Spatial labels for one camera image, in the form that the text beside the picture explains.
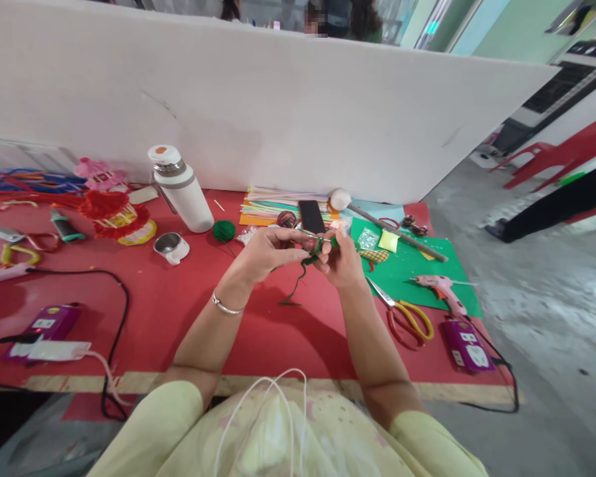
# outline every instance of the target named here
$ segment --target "silver bangle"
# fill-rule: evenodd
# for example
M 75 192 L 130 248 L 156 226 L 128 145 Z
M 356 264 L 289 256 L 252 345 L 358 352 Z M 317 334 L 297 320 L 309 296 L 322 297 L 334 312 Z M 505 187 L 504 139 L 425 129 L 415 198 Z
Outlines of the silver bangle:
M 220 309 L 222 309 L 225 313 L 229 313 L 230 315 L 238 315 L 239 313 L 242 313 L 245 308 L 242 308 L 240 310 L 230 310 L 229 308 L 226 308 L 221 301 L 217 298 L 217 291 L 213 291 L 212 292 L 212 303 L 214 303 L 217 307 L 219 307 Z

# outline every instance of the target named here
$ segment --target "smartphone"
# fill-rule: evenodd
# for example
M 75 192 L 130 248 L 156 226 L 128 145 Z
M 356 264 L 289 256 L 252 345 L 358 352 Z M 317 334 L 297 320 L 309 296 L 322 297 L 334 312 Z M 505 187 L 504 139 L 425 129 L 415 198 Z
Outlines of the smartphone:
M 298 201 L 298 208 L 303 222 L 303 230 L 315 234 L 326 232 L 318 201 Z

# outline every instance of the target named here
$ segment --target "pink craft figure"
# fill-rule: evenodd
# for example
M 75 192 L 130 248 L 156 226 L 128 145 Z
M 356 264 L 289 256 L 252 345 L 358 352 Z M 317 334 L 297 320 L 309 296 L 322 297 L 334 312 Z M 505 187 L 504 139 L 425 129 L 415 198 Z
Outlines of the pink craft figure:
M 73 169 L 79 177 L 86 178 L 86 187 L 96 191 L 130 192 L 130 186 L 125 182 L 122 171 L 113 171 L 104 161 L 94 161 L 81 158 L 79 166 Z

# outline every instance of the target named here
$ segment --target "water bottle cap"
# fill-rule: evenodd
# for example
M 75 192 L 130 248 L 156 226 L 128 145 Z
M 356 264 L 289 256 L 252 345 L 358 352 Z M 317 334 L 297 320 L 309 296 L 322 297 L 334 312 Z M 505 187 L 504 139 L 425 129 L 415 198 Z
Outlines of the water bottle cap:
M 177 164 L 181 160 L 181 154 L 174 146 L 159 144 L 148 150 L 148 157 L 155 164 L 167 165 Z

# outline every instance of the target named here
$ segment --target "white water bottle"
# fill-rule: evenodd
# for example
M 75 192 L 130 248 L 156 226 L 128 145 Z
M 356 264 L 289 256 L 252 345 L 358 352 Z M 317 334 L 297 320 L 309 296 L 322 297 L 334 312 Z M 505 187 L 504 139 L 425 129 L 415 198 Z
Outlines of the white water bottle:
M 207 232 L 214 217 L 207 205 L 194 171 L 181 159 L 176 147 L 153 146 L 148 157 L 154 163 L 154 180 L 161 188 L 173 213 L 178 213 L 187 228 L 196 233 Z

